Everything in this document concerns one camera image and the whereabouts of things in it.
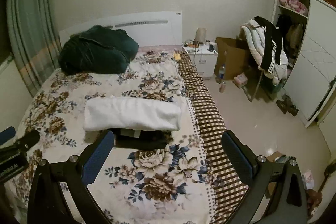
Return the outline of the brown checkered blanket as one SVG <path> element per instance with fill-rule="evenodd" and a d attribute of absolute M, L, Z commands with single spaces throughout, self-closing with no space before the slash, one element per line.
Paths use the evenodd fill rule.
<path fill-rule="evenodd" d="M 189 55 L 182 51 L 179 54 L 178 70 L 191 103 L 201 166 L 206 171 L 202 177 L 209 191 L 210 223 L 227 223 L 247 187 L 240 181 L 222 148 L 221 137 L 226 126 L 220 111 Z"/>

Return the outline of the large open cardboard box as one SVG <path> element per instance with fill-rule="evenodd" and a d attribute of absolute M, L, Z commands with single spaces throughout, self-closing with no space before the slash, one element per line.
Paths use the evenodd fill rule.
<path fill-rule="evenodd" d="M 217 37 L 215 43 L 218 46 L 218 58 L 214 73 L 217 76 L 222 65 L 225 66 L 225 80 L 233 80 L 243 73 L 248 67 L 250 50 L 247 42 L 240 39 Z"/>

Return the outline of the pink folded quilt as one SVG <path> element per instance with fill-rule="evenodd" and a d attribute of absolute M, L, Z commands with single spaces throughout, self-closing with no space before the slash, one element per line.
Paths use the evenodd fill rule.
<path fill-rule="evenodd" d="M 287 9 L 293 10 L 299 14 L 307 15 L 307 7 L 299 0 L 279 0 L 280 5 L 286 7 Z"/>

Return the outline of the folded black white garment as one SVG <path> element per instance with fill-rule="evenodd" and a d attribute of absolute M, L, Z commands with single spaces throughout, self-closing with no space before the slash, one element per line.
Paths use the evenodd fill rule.
<path fill-rule="evenodd" d="M 114 145 L 118 148 L 129 148 L 143 151 L 164 149 L 174 139 L 170 131 L 139 131 L 125 128 L 112 128 Z"/>

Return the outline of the pink tissue pack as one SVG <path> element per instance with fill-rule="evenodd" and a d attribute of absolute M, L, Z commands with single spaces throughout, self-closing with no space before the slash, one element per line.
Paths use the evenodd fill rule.
<path fill-rule="evenodd" d="M 245 75 L 245 73 L 241 73 L 235 76 L 233 80 L 233 83 L 240 89 L 244 87 L 247 84 L 247 82 L 248 82 L 248 78 Z"/>

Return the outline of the white bed headboard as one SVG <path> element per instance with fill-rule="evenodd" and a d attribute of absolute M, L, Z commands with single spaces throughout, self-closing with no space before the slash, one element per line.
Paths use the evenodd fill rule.
<path fill-rule="evenodd" d="M 181 45 L 182 13 L 175 11 L 139 12 L 100 18 L 69 27 L 59 32 L 63 46 L 72 36 L 100 25 L 112 30 L 121 29 L 140 47 Z"/>

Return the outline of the plastic water bottle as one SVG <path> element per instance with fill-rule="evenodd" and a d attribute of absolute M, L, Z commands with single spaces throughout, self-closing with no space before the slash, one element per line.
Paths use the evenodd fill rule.
<path fill-rule="evenodd" d="M 220 81 L 224 81 L 224 79 L 225 79 L 225 72 L 226 72 L 226 67 L 225 67 L 225 65 L 222 65 L 219 68 L 219 73 L 218 73 L 218 79 Z"/>

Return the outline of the dark green velvet duvet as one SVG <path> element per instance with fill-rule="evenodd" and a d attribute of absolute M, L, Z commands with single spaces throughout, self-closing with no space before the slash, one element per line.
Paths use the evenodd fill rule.
<path fill-rule="evenodd" d="M 96 25 L 64 44 L 59 65 L 66 75 L 120 74 L 126 71 L 138 49 L 138 43 L 126 31 Z"/>

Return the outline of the white knit sweater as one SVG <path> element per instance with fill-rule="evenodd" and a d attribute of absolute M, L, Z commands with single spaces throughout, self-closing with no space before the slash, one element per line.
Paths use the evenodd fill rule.
<path fill-rule="evenodd" d="M 84 109 L 84 130 L 123 128 L 144 131 L 178 131 L 181 108 L 171 102 L 131 97 L 93 98 Z"/>

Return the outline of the beige cylindrical lamp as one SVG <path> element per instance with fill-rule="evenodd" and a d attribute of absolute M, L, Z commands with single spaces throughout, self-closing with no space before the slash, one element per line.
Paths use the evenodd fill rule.
<path fill-rule="evenodd" d="M 195 33 L 195 41 L 198 43 L 205 43 L 207 29 L 199 27 Z"/>

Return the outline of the white wardrobe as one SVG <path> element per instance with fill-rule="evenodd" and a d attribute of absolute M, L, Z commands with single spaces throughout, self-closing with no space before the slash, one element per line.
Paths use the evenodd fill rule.
<path fill-rule="evenodd" d="M 335 91 L 335 7 L 324 0 L 299 0 L 299 14 L 274 0 L 272 23 L 285 28 L 285 39 L 300 27 L 297 43 L 288 43 L 290 75 L 284 85 L 306 126 L 318 117 Z"/>

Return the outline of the green curtain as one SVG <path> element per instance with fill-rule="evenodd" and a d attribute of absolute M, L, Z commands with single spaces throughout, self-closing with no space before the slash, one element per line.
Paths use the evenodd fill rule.
<path fill-rule="evenodd" d="M 51 0 L 7 0 L 6 15 L 17 69 L 34 96 L 59 66 L 61 45 Z"/>

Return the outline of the black jacket white stripes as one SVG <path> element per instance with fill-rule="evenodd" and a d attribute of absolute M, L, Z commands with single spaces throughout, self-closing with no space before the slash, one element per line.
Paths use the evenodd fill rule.
<path fill-rule="evenodd" d="M 282 51 L 282 36 L 280 31 L 270 21 L 255 16 L 254 20 L 264 29 L 265 47 L 261 68 L 272 73 L 274 66 L 280 65 Z"/>

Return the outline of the white bedside table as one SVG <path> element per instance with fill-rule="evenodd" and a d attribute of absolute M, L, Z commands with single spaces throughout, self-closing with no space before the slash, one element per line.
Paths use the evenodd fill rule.
<path fill-rule="evenodd" d="M 182 46 L 182 49 L 189 55 L 191 62 L 201 77 L 204 79 L 213 77 L 218 58 L 216 50 L 210 51 L 210 45 L 206 44 L 198 48 Z"/>

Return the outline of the dark shoes pair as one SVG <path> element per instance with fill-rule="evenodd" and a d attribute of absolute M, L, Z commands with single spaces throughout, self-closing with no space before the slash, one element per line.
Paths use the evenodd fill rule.
<path fill-rule="evenodd" d="M 281 100 L 276 101 L 276 105 L 283 114 L 290 113 L 294 117 L 299 111 L 287 94 L 282 95 Z"/>

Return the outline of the small glass jar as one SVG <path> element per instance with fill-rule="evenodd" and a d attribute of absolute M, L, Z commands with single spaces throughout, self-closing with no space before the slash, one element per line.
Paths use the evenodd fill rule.
<path fill-rule="evenodd" d="M 226 89 L 226 82 L 222 81 L 221 84 L 220 84 L 220 87 L 219 87 L 219 91 L 221 93 L 224 93 L 225 89 Z"/>

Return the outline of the yellow object on bed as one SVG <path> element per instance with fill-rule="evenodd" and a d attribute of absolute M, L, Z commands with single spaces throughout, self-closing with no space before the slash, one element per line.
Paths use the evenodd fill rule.
<path fill-rule="evenodd" d="M 175 54 L 174 54 L 174 58 L 175 58 L 176 61 L 181 60 L 181 56 L 180 56 L 179 53 L 175 53 Z"/>

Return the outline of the small cardboard box with clothes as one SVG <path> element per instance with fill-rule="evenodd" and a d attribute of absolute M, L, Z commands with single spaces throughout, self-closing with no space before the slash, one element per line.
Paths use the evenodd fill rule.
<path fill-rule="evenodd" d="M 277 163 L 286 163 L 291 159 L 291 156 L 287 156 L 286 154 L 282 154 L 279 151 L 272 153 L 271 155 L 266 157 L 270 162 Z"/>

